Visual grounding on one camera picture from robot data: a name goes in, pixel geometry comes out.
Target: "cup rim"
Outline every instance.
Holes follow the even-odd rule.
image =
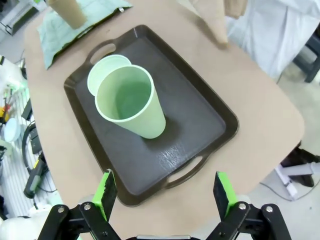
[[[86,87],[88,88],[88,91],[91,93],[91,95],[96,96],[98,94],[98,90],[99,90],[99,87],[98,87],[97,91],[94,94],[94,92],[93,92],[94,90],[89,87],[89,83],[93,81],[91,79],[92,75],[93,75],[93,72],[95,71],[96,68],[99,67],[99,65],[103,64],[104,61],[106,61],[107,59],[110,59],[110,58],[114,58],[114,57],[123,58],[123,59],[128,61],[128,64],[131,65],[131,61],[129,60],[129,58],[127,58],[126,56],[120,55],[120,54],[111,54],[111,55],[108,55],[108,56],[105,56],[105,57],[101,58],[99,61],[96,62],[96,64],[93,65],[93,67],[91,68],[91,70],[90,70],[90,72],[88,74],[88,77],[86,79]],[[116,70],[118,68],[122,68],[122,67],[125,67],[125,66],[117,67],[117,68],[113,69],[111,72],[113,72],[114,70]],[[102,78],[102,80],[101,80],[100,84],[106,78],[106,76],[101,77],[101,78]]]
[[[104,119],[106,119],[106,120],[108,120],[108,121],[110,121],[110,122],[112,122],[112,123],[117,123],[117,124],[118,124],[118,123],[128,122],[128,121],[130,121],[130,120],[132,120],[132,119],[135,119],[136,117],[140,116],[140,115],[147,109],[147,107],[150,105],[151,100],[152,100],[152,98],[153,98],[153,96],[154,96],[154,94],[155,94],[154,80],[153,80],[152,76],[150,75],[150,73],[149,73],[146,69],[144,69],[144,68],[141,67],[141,66],[133,65],[133,64],[132,64],[132,65],[128,65],[128,66],[119,67],[119,68],[115,69],[114,71],[117,71],[117,70],[122,69],[122,68],[137,68],[137,69],[142,70],[142,71],[148,76],[148,79],[149,79],[150,85],[151,85],[151,92],[150,92],[149,99],[148,99],[148,101],[146,102],[146,104],[144,105],[144,107],[143,107],[139,112],[137,112],[135,115],[133,115],[133,116],[131,116],[131,117],[128,117],[128,118],[125,118],[125,119],[113,119],[113,118],[107,117],[104,113],[101,112],[101,110],[100,110],[100,108],[99,108],[99,105],[98,105],[98,101],[97,101],[97,96],[98,96],[98,93],[99,93],[99,89],[98,89],[98,91],[97,91],[97,93],[96,93],[96,96],[94,96],[95,108],[97,109],[97,111],[99,112],[99,114],[100,114]]]

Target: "stacked cups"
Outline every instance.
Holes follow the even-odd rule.
[[[110,55],[91,69],[87,87],[95,107],[106,120],[146,139],[166,127],[154,81],[147,70],[122,55]]]

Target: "screw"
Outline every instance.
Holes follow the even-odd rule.
[[[58,208],[58,213],[63,213],[63,212],[64,212],[64,210],[65,210],[65,209],[64,209],[64,207],[63,207],[63,206],[62,206],[62,207],[59,207],[59,208]]]
[[[274,211],[271,206],[267,206],[267,207],[265,208],[265,210],[266,210],[268,213],[272,213],[272,212]]]
[[[84,205],[84,210],[89,210],[90,208],[91,208],[91,206],[90,206],[90,204],[89,203],[87,203],[86,205]]]
[[[245,210],[247,207],[246,207],[246,205],[245,205],[244,203],[240,203],[240,204],[239,204],[239,208],[240,208],[241,210]]]

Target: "tray rim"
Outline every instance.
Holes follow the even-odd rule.
[[[223,145],[225,145],[228,141],[230,141],[237,134],[237,132],[239,130],[239,120],[238,120],[237,116],[226,105],[226,103],[219,97],[219,95],[211,88],[211,86],[209,86],[207,84],[207,82],[174,49],[172,49],[162,38],[160,38],[152,29],[150,29],[148,26],[143,25],[143,24],[137,25],[134,28],[130,29],[129,31],[125,32],[124,34],[120,35],[119,37],[106,40],[106,41],[100,43],[99,45],[97,45],[96,47],[94,47],[93,50],[88,54],[88,57],[86,58],[85,62],[81,66],[79,66],[73,73],[71,73],[70,76],[65,80],[65,82],[63,84],[65,93],[67,95],[67,98],[68,98],[68,101],[69,101],[70,106],[72,108],[72,111],[75,115],[75,118],[77,119],[78,124],[82,130],[82,133],[83,133],[96,161],[98,162],[98,164],[103,172],[105,172],[107,169],[114,169],[113,164],[112,164],[111,160],[109,159],[107,153],[104,151],[103,146],[101,145],[97,135],[95,134],[94,129],[93,129],[87,115],[85,114],[85,111],[83,110],[83,107],[82,107],[79,99],[77,98],[75,87],[78,82],[83,80],[83,70],[85,70],[87,73],[89,73],[90,69],[93,67],[93,65],[90,63],[90,59],[94,55],[94,53],[96,53],[101,47],[103,47],[107,44],[116,43],[117,40],[119,40],[120,38],[123,38],[124,35],[127,35],[127,34],[131,33],[132,31],[135,31],[135,32],[139,31],[140,33],[144,33],[145,37],[147,37],[149,40],[150,40],[150,38],[155,38],[157,41],[159,41],[162,44],[162,47],[165,47],[170,52],[171,55],[173,55],[175,58],[177,58],[180,61],[181,65],[187,66],[188,67],[187,70],[192,72],[192,74],[196,75],[196,77],[199,80],[201,80],[202,87],[204,87],[203,90],[206,90],[208,92],[208,94],[211,95],[211,98],[214,97],[214,98],[216,98],[215,100],[220,101],[220,104],[223,105],[224,110],[227,111],[227,113],[229,114],[230,119],[227,119],[227,121],[229,122],[229,123],[227,123],[227,121],[221,116],[221,114],[219,114],[219,112],[216,110],[216,108],[214,108],[214,106],[208,101],[207,97],[205,97],[200,92],[200,94],[205,98],[205,100],[210,104],[210,106],[212,106],[215,109],[215,111],[217,111],[219,116],[224,121],[225,126],[226,126],[224,133],[220,137],[218,137],[216,140],[214,140],[211,144],[209,144],[207,147],[205,147],[204,149],[199,151],[199,153],[197,153],[194,157],[192,157],[190,160],[188,160],[185,164],[183,164],[182,166],[177,168],[175,171],[173,171],[170,175],[172,175],[172,174],[176,173],[177,171],[179,171],[180,169],[184,168],[186,165],[191,163],[192,160],[195,159],[196,157],[202,156],[202,160],[200,161],[200,163],[198,163],[191,170],[191,171],[193,171],[193,174],[191,174],[190,176],[186,177],[183,180],[180,180],[180,178],[179,178],[179,179],[173,181],[172,183],[170,183],[170,185],[168,185],[168,182],[167,182],[167,179],[170,177],[170,175],[167,175],[166,177],[164,177],[163,179],[158,181],[156,184],[154,184],[152,187],[150,187],[148,190],[142,192],[142,194],[134,195],[134,194],[130,193],[128,191],[128,189],[126,189],[126,187],[125,187],[124,183],[122,182],[122,180],[120,179],[119,175],[114,170],[113,171],[114,178],[115,178],[116,185],[118,188],[118,199],[120,200],[120,202],[122,204],[124,204],[125,206],[128,206],[128,207],[137,206],[137,205],[143,203],[145,200],[147,200],[151,196],[153,196],[154,194],[156,194],[157,192],[160,192],[163,189],[175,187],[175,186],[187,181],[189,178],[194,176],[205,165],[205,163],[208,161],[211,154],[216,152]],[[193,83],[191,83],[191,84],[199,91],[199,89]]]

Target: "cardboard tube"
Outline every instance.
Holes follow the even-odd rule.
[[[238,19],[246,11],[248,0],[224,0],[225,15]]]
[[[228,43],[224,0],[190,0],[200,17],[211,29],[219,44]]]
[[[80,28],[87,20],[76,0],[47,0],[47,4],[73,29]]]

